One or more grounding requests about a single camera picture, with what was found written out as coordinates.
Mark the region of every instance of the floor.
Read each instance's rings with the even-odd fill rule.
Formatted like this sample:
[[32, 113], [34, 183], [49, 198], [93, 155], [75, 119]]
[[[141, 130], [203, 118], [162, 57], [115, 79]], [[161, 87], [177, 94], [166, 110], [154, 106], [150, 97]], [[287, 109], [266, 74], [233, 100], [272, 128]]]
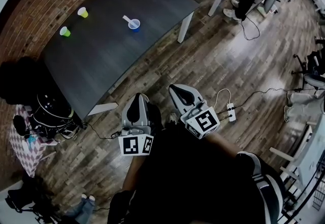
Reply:
[[[245, 40], [242, 26], [225, 19], [221, 9], [213, 17], [207, 15], [213, 0], [196, 1], [200, 8], [195, 12], [185, 41], [177, 42], [179, 26], [174, 28], [103, 99], [103, 102], [116, 101], [120, 106], [88, 119], [101, 137], [109, 137], [119, 130], [121, 110], [137, 92], [148, 95], [160, 107], [163, 118], [166, 117], [174, 109], [168, 94], [172, 83], [197, 88], [210, 105], [214, 104], [219, 90], [228, 88], [235, 106], [257, 90], [300, 86], [299, 76], [290, 74], [299, 68], [293, 54], [305, 56], [315, 50], [313, 37], [320, 34], [318, 16], [310, 0], [291, 3], [281, 0], [277, 4], [279, 13], [266, 19], [257, 11], [251, 12], [250, 19], [261, 31], [261, 36], [253, 41]], [[231, 6], [230, 0], [222, 3], [222, 7], [226, 6]], [[249, 20], [243, 25], [247, 37], [257, 35]], [[226, 91], [219, 95], [217, 112], [224, 109], [228, 98]], [[236, 122], [222, 121], [219, 133], [279, 170], [284, 161], [271, 154], [269, 148], [293, 153], [307, 120], [297, 118], [285, 123], [285, 104], [286, 95], [282, 90], [257, 93], [236, 110]], [[109, 207], [130, 163], [130, 158], [120, 156], [118, 140], [101, 140], [89, 127], [74, 140], [62, 142], [56, 150], [56, 156], [38, 168], [38, 174], [55, 193], [54, 202], [65, 210], [78, 202], [81, 193], [86, 193], [96, 197], [98, 207]], [[92, 223], [106, 223], [107, 214], [107, 210], [96, 212]]]

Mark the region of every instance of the power strip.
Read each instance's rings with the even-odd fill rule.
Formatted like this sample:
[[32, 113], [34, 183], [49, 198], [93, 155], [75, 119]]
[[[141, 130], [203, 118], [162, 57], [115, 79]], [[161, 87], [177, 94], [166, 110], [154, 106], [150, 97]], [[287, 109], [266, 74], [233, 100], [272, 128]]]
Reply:
[[228, 103], [227, 108], [228, 108], [229, 122], [235, 121], [236, 115], [235, 115], [234, 103]]

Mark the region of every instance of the green cup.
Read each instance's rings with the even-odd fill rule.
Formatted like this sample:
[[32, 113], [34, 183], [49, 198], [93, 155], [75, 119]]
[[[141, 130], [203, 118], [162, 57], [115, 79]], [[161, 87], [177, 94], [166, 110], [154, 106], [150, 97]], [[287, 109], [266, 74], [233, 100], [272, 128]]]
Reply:
[[68, 28], [66, 26], [61, 28], [60, 35], [65, 36], [65, 37], [69, 37], [70, 34], [71, 34], [71, 32], [68, 30]]

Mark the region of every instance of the white shoe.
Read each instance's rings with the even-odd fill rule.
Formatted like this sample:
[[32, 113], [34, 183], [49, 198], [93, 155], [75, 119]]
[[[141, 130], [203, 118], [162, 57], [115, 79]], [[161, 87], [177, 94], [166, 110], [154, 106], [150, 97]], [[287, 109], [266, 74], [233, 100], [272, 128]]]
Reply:
[[235, 10], [224, 8], [223, 13], [225, 16], [234, 19], [235, 21], [239, 21], [240, 19], [236, 17]]
[[239, 1], [237, 1], [237, 0], [232, 0], [231, 2], [232, 2], [232, 5], [233, 5], [234, 7], [238, 8], [238, 6], [239, 6]]

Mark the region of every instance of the wire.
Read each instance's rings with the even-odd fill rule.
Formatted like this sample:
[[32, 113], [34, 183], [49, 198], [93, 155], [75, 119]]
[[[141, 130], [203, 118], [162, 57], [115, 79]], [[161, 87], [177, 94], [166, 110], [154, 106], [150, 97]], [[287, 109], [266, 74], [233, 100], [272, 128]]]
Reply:
[[226, 117], [224, 117], [223, 119], [221, 119], [221, 120], [219, 120], [219, 121], [221, 122], [221, 121], [225, 120], [226, 118], [229, 118], [229, 117], [232, 117], [232, 116], [233, 116], [233, 115], [226, 116]]
[[227, 111], [229, 111], [229, 110], [230, 110], [230, 109], [223, 110], [223, 111], [221, 111], [221, 112], [219, 112], [219, 113], [216, 113], [216, 115], [222, 114], [222, 113], [227, 112]]
[[93, 210], [93, 212], [99, 211], [99, 210], [109, 210], [110, 208], [99, 208], [97, 210]]
[[240, 24], [241, 24], [241, 26], [243, 27], [244, 38], [245, 38], [246, 40], [248, 40], [248, 41], [251, 41], [251, 40], [257, 39], [258, 37], [261, 36], [261, 32], [259, 31], [258, 26], [257, 26], [257, 25], [252, 21], [252, 20], [250, 20], [249, 17], [248, 17], [247, 15], [246, 15], [246, 18], [247, 18], [249, 21], [251, 21], [251, 22], [255, 25], [255, 27], [257, 28], [257, 31], [258, 31], [258, 36], [253, 37], [253, 38], [251, 38], [251, 39], [248, 39], [247, 36], [246, 36], [245, 27], [243, 26], [243, 21], [241, 21]]
[[110, 137], [100, 137], [99, 134], [97, 133], [97, 131], [92, 127], [91, 124], [89, 124], [88, 122], [83, 122], [83, 124], [89, 125], [91, 127], [91, 129], [95, 131], [95, 133], [97, 134], [97, 136], [99, 137], [99, 139], [114, 139], [114, 138], [110, 138]]
[[266, 94], [267, 92], [269, 92], [270, 90], [273, 90], [273, 91], [279, 91], [279, 90], [283, 90], [283, 91], [285, 91], [285, 92], [289, 92], [289, 91], [296, 91], [297, 89], [290, 89], [290, 90], [285, 90], [285, 89], [283, 89], [283, 88], [278, 88], [278, 89], [274, 89], [274, 88], [269, 88], [267, 91], [261, 91], [261, 90], [259, 90], [259, 91], [255, 91], [255, 92], [253, 92], [245, 101], [244, 101], [244, 103], [243, 104], [241, 104], [241, 105], [239, 105], [239, 106], [236, 106], [236, 107], [234, 107], [234, 109], [236, 109], [236, 108], [240, 108], [240, 107], [242, 107], [242, 106], [244, 106], [245, 104], [246, 104], [246, 102], [255, 94], [255, 93], [263, 93], [263, 94]]
[[222, 92], [223, 90], [228, 90], [228, 92], [229, 92], [229, 100], [228, 100], [228, 104], [230, 103], [230, 99], [231, 99], [231, 97], [232, 97], [232, 94], [230, 93], [229, 89], [227, 89], [227, 88], [223, 88], [222, 90], [219, 90], [213, 108], [215, 108], [215, 106], [217, 105], [219, 93]]

